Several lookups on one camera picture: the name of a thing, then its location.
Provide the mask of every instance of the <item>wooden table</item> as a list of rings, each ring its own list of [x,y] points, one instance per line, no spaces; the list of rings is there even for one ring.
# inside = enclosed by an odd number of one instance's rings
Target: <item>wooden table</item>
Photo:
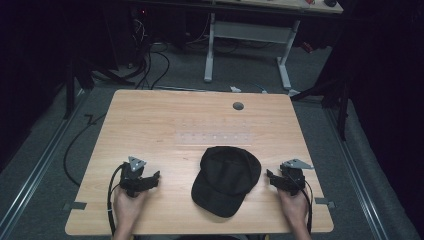
[[[243,110],[233,104],[242,103]],[[220,218],[198,207],[191,187],[206,148],[244,148],[262,164],[258,184],[239,211]],[[266,169],[278,174],[283,161],[312,164],[290,98],[280,94],[118,90],[112,100],[76,202],[66,225],[70,235],[109,235],[107,188],[128,156],[146,160],[143,176],[160,170],[135,234],[226,234],[289,232]],[[304,170],[314,197],[323,197],[315,170]],[[329,232],[326,205],[313,205],[313,232]]]

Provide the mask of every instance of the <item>baseball cap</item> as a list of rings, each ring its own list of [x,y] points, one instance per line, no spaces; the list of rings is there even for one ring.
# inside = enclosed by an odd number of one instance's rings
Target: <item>baseball cap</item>
[[[250,152],[231,146],[208,148],[191,189],[193,201],[224,218],[233,216],[259,180],[261,164]]]

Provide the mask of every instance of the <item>metal bracket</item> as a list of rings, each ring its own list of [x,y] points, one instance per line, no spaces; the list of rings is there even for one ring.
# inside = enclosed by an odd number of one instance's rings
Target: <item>metal bracket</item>
[[[292,159],[290,161],[284,162],[283,165],[289,168],[314,169],[314,166],[311,166],[305,162],[302,162],[299,159]]]
[[[147,164],[146,161],[131,156],[128,157],[128,161],[130,162],[132,172],[139,170]]]

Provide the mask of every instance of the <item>hand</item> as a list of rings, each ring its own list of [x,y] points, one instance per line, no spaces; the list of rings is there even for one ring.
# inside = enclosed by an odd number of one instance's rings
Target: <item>hand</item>
[[[306,227],[306,215],[308,213],[308,200],[299,191],[295,196],[290,193],[277,189],[278,196],[280,197],[283,214],[286,217],[293,234],[297,240],[309,240],[308,229]]]
[[[135,198],[127,195],[124,189],[116,187],[115,200],[113,208],[115,210],[116,220],[118,222],[114,240],[128,240],[132,234],[134,225],[141,214],[143,202],[147,196],[148,190],[143,191]]]

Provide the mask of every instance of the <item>dark background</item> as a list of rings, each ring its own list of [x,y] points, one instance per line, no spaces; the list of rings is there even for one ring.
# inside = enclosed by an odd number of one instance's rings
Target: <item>dark background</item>
[[[314,48],[333,47],[317,85],[334,76],[352,79],[350,98],[370,145],[405,211],[423,236],[424,226],[419,219],[424,202],[423,1],[345,0],[340,4],[345,9],[344,16],[367,21],[346,25],[322,21],[317,27],[316,21],[305,20],[295,44],[306,41]],[[82,53],[93,61],[99,53],[105,54],[97,62],[109,69],[131,58],[131,53],[116,55],[120,41],[131,40],[116,37],[126,36],[126,31],[130,31],[126,20],[111,22],[110,9],[101,10],[96,5],[67,6],[64,10],[49,1],[2,1],[0,9],[0,170],[3,170],[66,79],[66,65],[73,53],[69,33],[78,32],[84,24],[85,32],[77,34],[83,38],[79,41],[92,41],[93,37],[102,35],[95,44],[100,50],[87,48]],[[92,17],[84,15],[88,9]],[[157,37],[182,48],[187,40],[186,31],[196,35],[203,30],[206,14],[151,11],[155,13],[156,24],[149,25],[150,29]],[[68,20],[73,16],[86,21],[66,22],[64,16]],[[326,89],[322,94],[332,91]]]

